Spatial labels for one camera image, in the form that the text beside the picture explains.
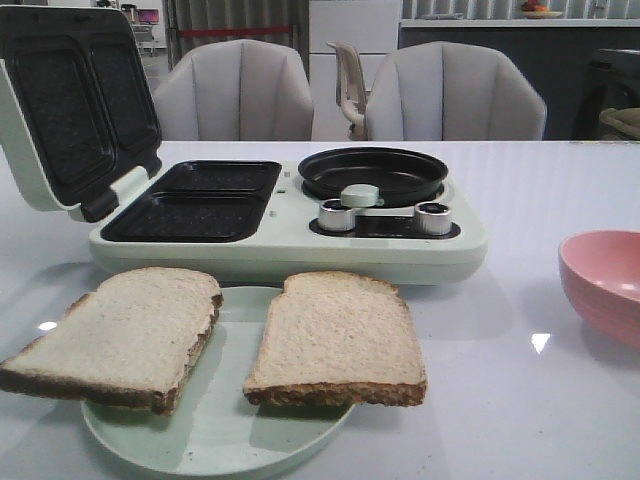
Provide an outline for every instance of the light green plate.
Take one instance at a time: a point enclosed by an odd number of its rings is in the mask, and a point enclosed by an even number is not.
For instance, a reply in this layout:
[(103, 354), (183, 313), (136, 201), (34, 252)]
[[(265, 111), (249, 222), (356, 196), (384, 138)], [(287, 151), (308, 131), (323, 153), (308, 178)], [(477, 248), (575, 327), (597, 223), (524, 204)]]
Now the light green plate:
[(95, 437), (119, 457), (157, 472), (262, 478), (322, 448), (352, 407), (256, 407), (242, 395), (266, 312), (279, 289), (223, 289), (224, 304), (176, 412), (159, 416), (83, 402)]

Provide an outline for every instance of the gray chair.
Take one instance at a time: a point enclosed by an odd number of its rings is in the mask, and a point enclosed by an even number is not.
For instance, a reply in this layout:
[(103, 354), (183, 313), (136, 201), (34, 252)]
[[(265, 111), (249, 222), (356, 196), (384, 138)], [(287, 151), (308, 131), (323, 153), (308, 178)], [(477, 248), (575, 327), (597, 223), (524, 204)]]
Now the gray chair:
[(369, 140), (540, 140), (546, 105), (503, 53), (432, 42), (397, 50), (367, 101)]
[(256, 40), (191, 50), (158, 85), (164, 140), (310, 140), (311, 89), (298, 52)]

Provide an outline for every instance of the table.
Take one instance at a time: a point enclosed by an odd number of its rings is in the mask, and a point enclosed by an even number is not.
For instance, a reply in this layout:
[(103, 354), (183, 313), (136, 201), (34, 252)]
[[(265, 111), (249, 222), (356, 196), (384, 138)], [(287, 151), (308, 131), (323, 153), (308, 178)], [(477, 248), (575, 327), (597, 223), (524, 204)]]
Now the table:
[[(286, 479), (640, 478), (640, 350), (585, 325), (557, 247), (576, 232), (640, 228), (640, 145), (385, 144), (441, 158), (491, 235), (470, 279), (403, 286), (430, 390), (411, 408), (358, 406)], [(335, 143), (165, 143), (187, 159), (302, 159)], [(0, 161), (0, 357), (15, 354), (107, 274), (93, 226), (35, 212)], [(73, 401), (0, 392), (0, 479), (156, 478), (104, 450)]]

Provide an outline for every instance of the bowl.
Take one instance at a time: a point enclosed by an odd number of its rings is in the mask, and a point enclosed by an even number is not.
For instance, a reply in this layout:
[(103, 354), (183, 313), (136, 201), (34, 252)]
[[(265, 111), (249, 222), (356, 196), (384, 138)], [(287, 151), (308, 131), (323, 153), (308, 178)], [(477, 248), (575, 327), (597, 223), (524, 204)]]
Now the bowl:
[(560, 278), (576, 312), (620, 342), (640, 348), (640, 232), (591, 231), (564, 240)]

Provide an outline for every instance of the bread slice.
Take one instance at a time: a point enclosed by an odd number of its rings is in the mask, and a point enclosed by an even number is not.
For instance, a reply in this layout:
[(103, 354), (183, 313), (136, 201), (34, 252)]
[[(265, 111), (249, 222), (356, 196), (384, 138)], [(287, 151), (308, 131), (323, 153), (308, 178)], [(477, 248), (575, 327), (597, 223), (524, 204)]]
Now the bread slice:
[(425, 365), (393, 285), (346, 272), (293, 275), (273, 299), (243, 387), (253, 404), (423, 402)]
[(221, 303), (218, 282), (205, 273), (153, 267), (117, 274), (0, 363), (0, 388), (170, 414)]

